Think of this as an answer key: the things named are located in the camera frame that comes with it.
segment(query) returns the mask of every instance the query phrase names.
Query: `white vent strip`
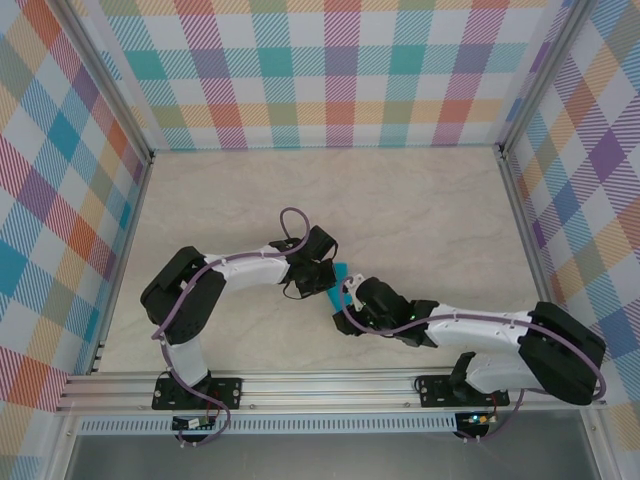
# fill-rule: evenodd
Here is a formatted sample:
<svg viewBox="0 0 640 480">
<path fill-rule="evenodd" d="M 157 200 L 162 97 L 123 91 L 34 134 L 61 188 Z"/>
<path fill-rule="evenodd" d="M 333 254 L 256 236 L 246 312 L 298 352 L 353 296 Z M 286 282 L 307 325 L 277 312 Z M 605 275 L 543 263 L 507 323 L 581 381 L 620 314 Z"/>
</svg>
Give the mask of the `white vent strip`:
<svg viewBox="0 0 640 480">
<path fill-rule="evenodd" d="M 172 417 L 86 416 L 80 435 L 173 435 Z M 453 413 L 415 414 L 235 414 L 226 434 L 453 432 Z"/>
</svg>

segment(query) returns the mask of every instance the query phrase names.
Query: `perforated panel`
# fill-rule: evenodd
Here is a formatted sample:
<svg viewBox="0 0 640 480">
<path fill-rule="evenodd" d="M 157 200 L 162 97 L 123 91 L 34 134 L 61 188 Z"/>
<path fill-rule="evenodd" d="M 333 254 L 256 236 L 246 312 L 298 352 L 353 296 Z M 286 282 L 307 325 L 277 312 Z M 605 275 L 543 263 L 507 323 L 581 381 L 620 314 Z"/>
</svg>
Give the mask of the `perforated panel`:
<svg viewBox="0 0 640 480">
<path fill-rule="evenodd" d="M 453 413 L 233 415 L 227 434 L 453 432 Z M 171 416 L 88 416 L 80 435 L 163 435 Z"/>
</svg>

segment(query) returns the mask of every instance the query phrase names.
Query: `gray floor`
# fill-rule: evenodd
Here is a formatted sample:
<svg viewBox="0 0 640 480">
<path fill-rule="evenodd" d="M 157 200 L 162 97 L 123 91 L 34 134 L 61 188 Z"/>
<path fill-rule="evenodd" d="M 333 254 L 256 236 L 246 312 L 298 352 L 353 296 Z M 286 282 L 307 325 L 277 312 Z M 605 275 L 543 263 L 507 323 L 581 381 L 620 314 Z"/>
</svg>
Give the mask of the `gray floor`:
<svg viewBox="0 0 640 480">
<path fill-rule="evenodd" d="M 580 414 L 520 412 L 486 443 L 453 434 L 226 435 L 197 449 L 172 437 L 80 437 L 68 480 L 595 480 Z"/>
<path fill-rule="evenodd" d="M 532 308 L 536 290 L 490 148 L 161 154 L 136 232 L 101 371 L 164 368 L 139 303 L 181 247 L 228 254 L 283 237 L 293 205 L 340 243 L 336 261 L 409 299 Z M 287 218 L 293 232 L 301 222 Z M 449 366 L 451 349 L 338 333 L 325 295 L 264 286 L 225 297 L 202 333 L 214 370 Z"/>
</svg>

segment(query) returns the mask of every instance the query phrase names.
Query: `beige marble surface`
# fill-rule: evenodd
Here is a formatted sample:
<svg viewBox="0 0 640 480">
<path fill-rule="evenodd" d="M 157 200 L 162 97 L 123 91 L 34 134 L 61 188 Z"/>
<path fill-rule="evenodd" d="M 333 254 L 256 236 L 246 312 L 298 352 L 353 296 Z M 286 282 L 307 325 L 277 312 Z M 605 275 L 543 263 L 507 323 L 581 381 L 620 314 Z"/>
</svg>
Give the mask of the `beige marble surface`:
<svg viewBox="0 0 640 480">
<path fill-rule="evenodd" d="M 164 362 L 140 293 L 181 247 L 228 254 L 284 238 L 278 212 L 302 208 L 340 243 L 336 261 L 408 299 L 520 310 L 537 296 L 490 148 L 161 154 L 154 167 L 101 371 Z M 292 232 L 302 223 L 288 218 Z M 277 286 L 225 297 L 202 333 L 215 370 L 452 365 L 453 349 L 340 334 L 323 294 Z"/>
</svg>

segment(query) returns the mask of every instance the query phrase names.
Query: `marble floor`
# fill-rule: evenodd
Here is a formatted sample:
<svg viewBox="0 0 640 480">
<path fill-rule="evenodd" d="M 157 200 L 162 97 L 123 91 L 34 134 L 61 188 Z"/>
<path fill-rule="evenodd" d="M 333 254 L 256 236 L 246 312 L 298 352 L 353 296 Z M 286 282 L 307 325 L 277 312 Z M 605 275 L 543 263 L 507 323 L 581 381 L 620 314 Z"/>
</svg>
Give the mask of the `marble floor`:
<svg viewBox="0 0 640 480">
<path fill-rule="evenodd" d="M 181 247 L 214 254 L 283 237 L 279 211 L 303 209 L 340 243 L 336 261 L 408 299 L 510 311 L 536 290 L 490 148 L 161 154 L 153 169 L 100 370 L 158 371 L 139 303 Z M 294 214 L 292 232 L 301 232 Z M 262 286 L 226 296 L 202 333 L 212 370 L 449 366 L 460 351 L 347 337 L 326 295 Z"/>
</svg>

